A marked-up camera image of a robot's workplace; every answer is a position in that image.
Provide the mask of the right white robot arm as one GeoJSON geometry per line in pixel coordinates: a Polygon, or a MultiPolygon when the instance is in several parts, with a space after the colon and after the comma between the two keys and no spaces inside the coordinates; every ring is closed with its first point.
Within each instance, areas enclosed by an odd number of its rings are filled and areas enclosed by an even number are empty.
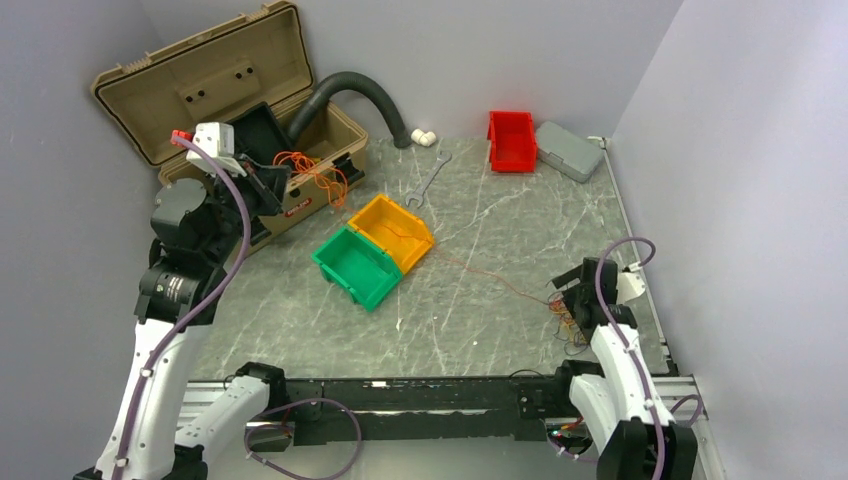
{"type": "Polygon", "coordinates": [[[612,260],[586,257],[552,279],[566,311],[597,360],[568,361],[551,401],[582,416],[598,450],[599,479],[691,479],[698,442],[674,419],[648,371],[632,310],[619,296],[641,295],[612,260]]]}

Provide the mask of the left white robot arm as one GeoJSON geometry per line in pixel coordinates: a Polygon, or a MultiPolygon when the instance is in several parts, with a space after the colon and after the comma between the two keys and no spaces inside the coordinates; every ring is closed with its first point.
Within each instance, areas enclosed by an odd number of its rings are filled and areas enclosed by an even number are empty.
{"type": "Polygon", "coordinates": [[[119,414],[85,479],[204,479],[210,464],[255,415],[287,406],[284,372],[250,363],[224,394],[179,424],[190,372],[220,295],[263,240],[265,214],[282,209],[291,170],[239,155],[243,175],[211,183],[180,178],[156,195],[148,270],[139,282],[131,372],[119,414]]]}

